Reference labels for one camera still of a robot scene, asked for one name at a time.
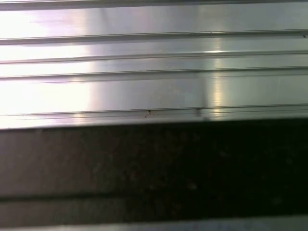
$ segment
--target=metal strip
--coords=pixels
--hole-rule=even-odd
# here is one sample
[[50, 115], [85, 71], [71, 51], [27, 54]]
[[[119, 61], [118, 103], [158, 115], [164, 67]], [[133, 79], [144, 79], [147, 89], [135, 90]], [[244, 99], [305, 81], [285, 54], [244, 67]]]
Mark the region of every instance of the metal strip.
[[305, 38], [192, 38], [0, 46], [0, 63], [308, 53]]
[[238, 107], [308, 103], [308, 78], [298, 76], [245, 76], [207, 78], [207, 107]]
[[307, 30], [307, 7], [293, 2], [4, 11], [0, 39]]
[[306, 231], [307, 216], [276, 218], [220, 219], [156, 224], [88, 225], [12, 229], [13, 231]]
[[201, 108], [199, 79], [16, 84], [2, 82], [0, 115]]
[[2, 64], [0, 77], [307, 67], [308, 54]]

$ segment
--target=dark surface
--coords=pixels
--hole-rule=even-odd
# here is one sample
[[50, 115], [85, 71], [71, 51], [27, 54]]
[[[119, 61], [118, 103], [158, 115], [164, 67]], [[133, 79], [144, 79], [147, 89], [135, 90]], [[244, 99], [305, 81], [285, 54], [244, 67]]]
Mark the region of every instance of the dark surface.
[[308, 213], [308, 120], [0, 131], [0, 226]]

